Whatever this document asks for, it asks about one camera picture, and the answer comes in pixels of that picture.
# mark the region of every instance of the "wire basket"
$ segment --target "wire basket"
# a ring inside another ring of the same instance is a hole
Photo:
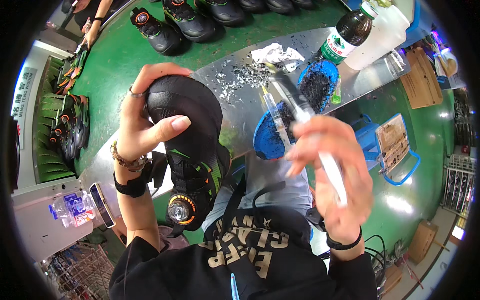
[[[440,205],[465,219],[474,201],[476,163],[475,158],[456,154],[448,162],[444,200]]]
[[[84,242],[50,257],[48,278],[69,299],[108,300],[113,265],[100,245]]]

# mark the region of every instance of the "blue scoop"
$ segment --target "blue scoop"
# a ring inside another ring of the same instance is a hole
[[[305,75],[310,77],[319,73],[323,74],[327,78],[330,78],[331,80],[328,84],[328,93],[326,93],[325,101],[323,101],[324,104],[321,107],[321,111],[316,111],[316,113],[321,113],[325,109],[326,105],[330,101],[330,97],[333,95],[338,81],[338,68],[336,65],[329,60],[321,60],[319,62],[312,63],[300,74],[297,85],[297,87],[300,86],[300,83]],[[283,106],[283,101],[277,103],[276,105],[278,110],[282,110]],[[253,148],[257,156],[262,159],[279,159],[283,157],[285,153],[285,146],[283,145],[280,136],[276,132],[272,115],[270,115],[270,112],[268,111],[260,118],[257,128],[255,129],[255,133],[253,135]]]

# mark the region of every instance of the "black sneaker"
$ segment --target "black sneaker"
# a ring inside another ring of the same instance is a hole
[[[267,10],[263,0],[240,0],[239,3],[246,12],[262,13]]]
[[[291,0],[293,4],[305,10],[311,10],[315,8],[315,4],[312,0]]]
[[[193,0],[193,3],[224,26],[239,25],[245,19],[243,10],[232,0]]]
[[[190,41],[205,42],[215,33],[213,21],[197,14],[186,0],[163,0],[162,3],[165,21],[178,26]]]
[[[295,9],[290,0],[266,0],[268,8],[276,13],[291,14]]]
[[[218,142],[222,110],[202,83],[184,76],[157,79],[147,92],[148,113],[154,123],[175,115],[192,124],[165,142],[173,190],[167,220],[175,222],[173,236],[194,231],[205,221],[230,168],[230,153]]]
[[[174,27],[155,19],[145,8],[135,7],[130,13],[130,21],[157,53],[173,54],[175,49],[180,46],[181,34]]]

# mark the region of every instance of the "metal workbench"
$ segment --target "metal workbench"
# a ring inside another ring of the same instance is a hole
[[[305,57],[305,62],[289,74],[290,79],[296,83],[300,73],[308,67],[314,53],[320,48],[332,29],[333,27],[318,28],[288,36],[279,36],[262,43],[251,45],[204,66],[191,75],[192,78],[207,85],[219,99],[223,112],[220,141],[231,151],[233,158],[242,156],[253,149],[253,133],[255,132],[258,121],[266,111],[266,107],[264,107],[261,100],[261,95],[263,94],[261,88],[253,88],[249,84],[245,84],[242,88],[228,95],[228,97],[224,95],[220,96],[223,90],[216,76],[221,73],[225,75],[223,79],[226,82],[235,81],[236,75],[232,73],[232,70],[234,66],[238,67],[242,64],[252,63],[252,59],[248,57],[250,51],[263,48],[271,43],[279,43],[283,46],[284,50],[286,50],[287,47],[291,47]],[[342,83],[341,103],[330,103],[323,114],[344,106],[409,72],[410,66],[404,53],[400,51],[399,55],[405,63],[405,65],[402,65],[400,68],[393,63],[389,56],[378,59],[362,71],[352,70],[344,63],[340,64],[338,69]],[[277,101],[281,100],[273,88],[267,89]],[[100,184],[104,197],[115,216],[120,215],[120,209],[118,207],[116,189],[112,177],[113,164],[109,148],[117,138],[117,134],[118,133],[115,132],[112,137],[109,138],[94,157],[92,164],[80,175],[82,186],[85,189],[93,182]],[[158,150],[164,152],[164,146],[162,144],[159,145]],[[173,184],[170,180],[169,172],[169,169],[167,169],[164,184],[156,196],[167,193],[172,189]],[[149,188],[151,192],[155,190],[152,183],[149,185]]]

